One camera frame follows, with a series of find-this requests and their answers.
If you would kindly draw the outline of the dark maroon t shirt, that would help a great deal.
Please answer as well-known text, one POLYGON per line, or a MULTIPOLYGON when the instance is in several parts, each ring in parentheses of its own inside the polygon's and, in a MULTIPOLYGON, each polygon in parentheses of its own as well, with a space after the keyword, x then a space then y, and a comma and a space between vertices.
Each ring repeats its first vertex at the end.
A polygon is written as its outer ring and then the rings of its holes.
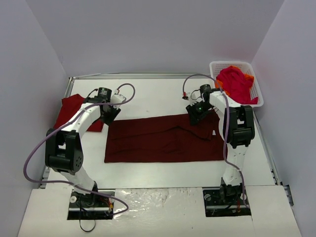
POLYGON ((197 125, 188 114, 114 121, 108 130, 105 163, 223 160, 219 117, 197 125))

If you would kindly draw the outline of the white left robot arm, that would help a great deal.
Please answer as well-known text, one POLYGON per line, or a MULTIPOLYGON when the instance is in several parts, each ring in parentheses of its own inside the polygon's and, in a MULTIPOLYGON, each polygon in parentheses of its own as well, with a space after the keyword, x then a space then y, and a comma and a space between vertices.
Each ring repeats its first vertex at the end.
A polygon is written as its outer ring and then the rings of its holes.
POLYGON ((87 206, 99 202, 98 187, 83 168, 83 150, 81 138, 90 126, 101 121, 110 125, 120 113, 120 103, 126 97, 119 90, 100 87, 94 97, 86 97, 76 113, 65 122, 72 124, 59 130, 45 142, 45 165, 62 174, 68 182, 74 184, 75 191, 81 194, 81 200, 87 206))

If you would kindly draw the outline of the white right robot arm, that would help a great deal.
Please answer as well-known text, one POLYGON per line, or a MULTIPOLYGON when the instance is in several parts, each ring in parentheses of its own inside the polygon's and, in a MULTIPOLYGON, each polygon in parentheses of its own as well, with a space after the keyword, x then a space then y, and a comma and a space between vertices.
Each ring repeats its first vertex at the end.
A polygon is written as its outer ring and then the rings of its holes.
POLYGON ((255 137, 253 109, 235 102, 221 89, 211 88, 209 84, 200 86, 197 91, 199 97, 194 96, 193 92, 183 92, 183 99, 189 101, 186 110, 192 125, 206 118, 213 108, 223 115, 219 128, 224 139, 226 168, 221 178, 219 198, 221 202, 230 204, 245 193, 242 168, 247 149, 255 137))

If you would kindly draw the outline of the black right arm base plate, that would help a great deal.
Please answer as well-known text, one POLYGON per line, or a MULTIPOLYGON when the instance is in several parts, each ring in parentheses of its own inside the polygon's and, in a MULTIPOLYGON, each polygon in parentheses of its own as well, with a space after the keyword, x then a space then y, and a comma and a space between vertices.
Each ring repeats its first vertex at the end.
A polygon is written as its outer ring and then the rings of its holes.
POLYGON ((251 209, 246 207, 249 205, 247 197, 242 194, 233 195, 233 198, 224 201, 219 188, 205 188, 202 189, 202 195, 206 217, 251 216, 251 209))

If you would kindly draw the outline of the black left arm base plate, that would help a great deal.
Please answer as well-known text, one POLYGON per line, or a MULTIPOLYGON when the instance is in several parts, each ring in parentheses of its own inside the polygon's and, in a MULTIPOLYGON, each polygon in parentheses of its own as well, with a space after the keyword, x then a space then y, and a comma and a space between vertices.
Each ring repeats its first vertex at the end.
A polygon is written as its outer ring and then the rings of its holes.
POLYGON ((72 190, 68 220, 112 220, 114 200, 112 198, 95 195, 80 194, 72 190))

